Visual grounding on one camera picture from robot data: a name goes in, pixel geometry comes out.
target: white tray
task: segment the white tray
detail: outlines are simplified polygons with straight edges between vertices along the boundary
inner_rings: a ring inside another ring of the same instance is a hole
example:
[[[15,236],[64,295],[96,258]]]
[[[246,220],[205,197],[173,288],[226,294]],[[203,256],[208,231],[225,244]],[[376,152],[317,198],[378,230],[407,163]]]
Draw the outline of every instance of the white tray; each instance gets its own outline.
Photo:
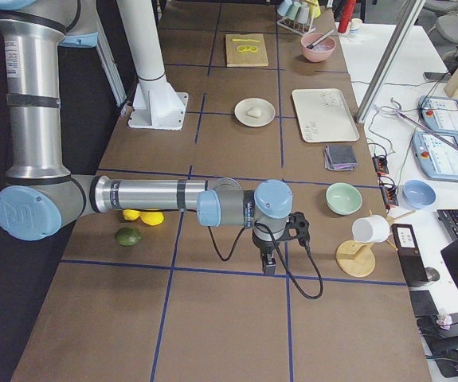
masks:
[[[358,129],[338,89],[296,89],[292,99],[305,142],[353,142]]]

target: lemon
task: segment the lemon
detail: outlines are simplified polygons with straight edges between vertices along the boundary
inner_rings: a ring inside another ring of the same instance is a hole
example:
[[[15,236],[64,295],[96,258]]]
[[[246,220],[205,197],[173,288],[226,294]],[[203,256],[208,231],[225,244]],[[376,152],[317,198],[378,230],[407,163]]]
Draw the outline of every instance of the lemon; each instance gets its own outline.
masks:
[[[142,234],[136,228],[122,227],[115,234],[115,239],[117,240],[117,243],[123,247],[130,247],[131,245],[137,244],[140,239],[142,239]]]
[[[124,209],[123,217],[125,220],[137,220],[140,216],[140,211],[136,209]]]
[[[140,213],[140,219],[149,225],[158,225],[165,220],[165,216],[161,211],[142,211]]]

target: wooden cutting board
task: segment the wooden cutting board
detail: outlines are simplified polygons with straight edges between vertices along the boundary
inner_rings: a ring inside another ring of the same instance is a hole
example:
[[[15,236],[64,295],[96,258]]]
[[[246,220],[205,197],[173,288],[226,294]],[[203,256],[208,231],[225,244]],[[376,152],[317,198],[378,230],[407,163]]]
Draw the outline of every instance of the wooden cutting board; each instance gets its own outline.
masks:
[[[225,50],[227,53],[227,66],[229,67],[269,65],[268,53],[266,52],[266,44],[264,43],[264,35],[262,33],[226,34]]]

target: red bottle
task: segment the red bottle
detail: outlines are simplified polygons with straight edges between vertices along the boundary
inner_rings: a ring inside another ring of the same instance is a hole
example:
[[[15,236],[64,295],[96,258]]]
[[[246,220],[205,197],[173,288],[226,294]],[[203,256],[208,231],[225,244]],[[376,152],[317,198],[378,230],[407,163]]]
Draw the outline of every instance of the red bottle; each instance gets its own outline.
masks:
[[[349,21],[353,17],[354,5],[356,0],[346,0],[346,5],[343,7],[342,18],[339,23],[339,33],[345,33],[347,31],[347,26]]]

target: light blue joint cap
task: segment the light blue joint cap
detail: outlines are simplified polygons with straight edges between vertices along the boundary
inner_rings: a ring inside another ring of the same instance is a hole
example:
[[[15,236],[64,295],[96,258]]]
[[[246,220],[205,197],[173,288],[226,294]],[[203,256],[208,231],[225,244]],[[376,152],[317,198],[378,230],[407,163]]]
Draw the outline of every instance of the light blue joint cap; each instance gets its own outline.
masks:
[[[36,0],[0,0],[0,10],[20,10],[35,2]]]
[[[255,205],[266,216],[283,219],[291,213],[292,191],[282,181],[263,181],[256,188],[254,197]]]
[[[98,33],[78,34],[66,36],[59,46],[65,48],[94,48],[98,44]]]
[[[11,236],[40,240],[53,235],[61,225],[59,208],[36,189],[12,185],[0,192],[0,226]]]
[[[213,189],[202,191],[197,198],[197,220],[206,227],[218,227],[221,222],[221,207],[218,194]]]

